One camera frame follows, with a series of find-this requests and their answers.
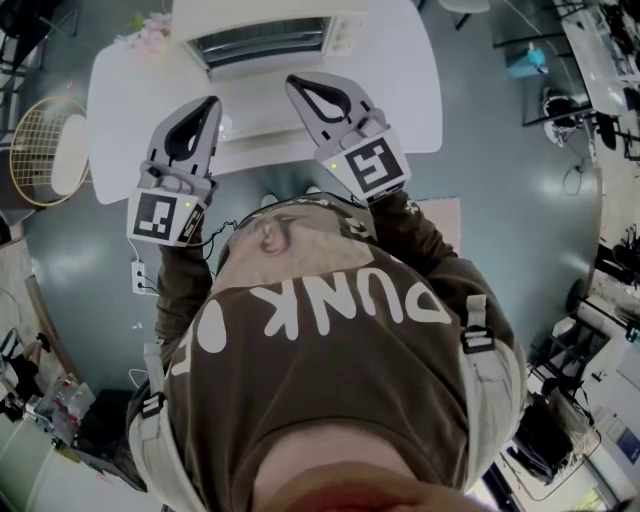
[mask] backpack strap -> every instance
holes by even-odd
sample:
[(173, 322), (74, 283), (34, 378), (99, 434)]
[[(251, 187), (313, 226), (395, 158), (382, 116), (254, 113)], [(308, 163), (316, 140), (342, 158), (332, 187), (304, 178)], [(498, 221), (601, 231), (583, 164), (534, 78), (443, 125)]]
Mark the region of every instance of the backpack strap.
[(465, 490), (482, 477), (517, 429), (520, 368), (513, 351), (486, 324), (486, 295), (467, 297), (459, 362), (467, 402), (469, 459)]
[(129, 428), (133, 460), (147, 489), (176, 512), (206, 512), (182, 465), (164, 396), (160, 345), (147, 343), (144, 359), (151, 395)]

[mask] strap buckle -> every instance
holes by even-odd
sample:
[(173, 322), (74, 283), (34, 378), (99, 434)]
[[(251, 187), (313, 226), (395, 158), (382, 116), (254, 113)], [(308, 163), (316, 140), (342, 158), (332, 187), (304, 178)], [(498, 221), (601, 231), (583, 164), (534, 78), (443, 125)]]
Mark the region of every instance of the strap buckle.
[(493, 331), (489, 327), (480, 327), (479, 325), (470, 325), (462, 331), (460, 341), (465, 354), (490, 352), (496, 348)]
[(142, 419), (146, 420), (147, 418), (151, 418), (156, 414), (160, 414), (164, 401), (165, 396), (162, 391), (158, 391), (157, 393), (151, 395), (142, 404)]

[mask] brown sweatshirt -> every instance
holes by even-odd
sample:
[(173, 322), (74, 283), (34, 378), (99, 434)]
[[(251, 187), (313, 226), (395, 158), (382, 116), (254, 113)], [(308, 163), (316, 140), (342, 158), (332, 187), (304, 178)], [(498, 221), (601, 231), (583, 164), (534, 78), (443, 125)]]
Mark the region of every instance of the brown sweatshirt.
[(212, 289), (202, 249), (161, 250), (165, 394), (208, 509), (248, 510), (271, 446), (322, 423), (388, 440), (422, 481), (464, 485), (468, 295), (488, 295), (489, 326), (524, 360), (482, 276), (405, 193), (370, 212), (327, 194), (263, 209)]

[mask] sneaker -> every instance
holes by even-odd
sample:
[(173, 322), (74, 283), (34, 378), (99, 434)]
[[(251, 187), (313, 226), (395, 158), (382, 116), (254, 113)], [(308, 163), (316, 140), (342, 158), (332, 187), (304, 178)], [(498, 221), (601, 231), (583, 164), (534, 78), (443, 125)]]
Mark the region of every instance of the sneaker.
[(260, 208), (266, 208), (267, 206), (271, 206), (272, 204), (276, 204), (280, 202), (276, 196), (273, 194), (267, 194), (260, 201)]

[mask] round basket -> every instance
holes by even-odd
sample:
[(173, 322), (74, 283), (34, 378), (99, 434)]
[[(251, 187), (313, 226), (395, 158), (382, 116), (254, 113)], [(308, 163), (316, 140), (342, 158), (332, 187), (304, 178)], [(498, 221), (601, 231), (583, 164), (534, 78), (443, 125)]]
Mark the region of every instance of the round basket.
[(87, 158), (85, 109), (64, 96), (36, 103), (16, 128), (9, 166), (16, 189), (36, 206), (69, 199), (85, 181)]

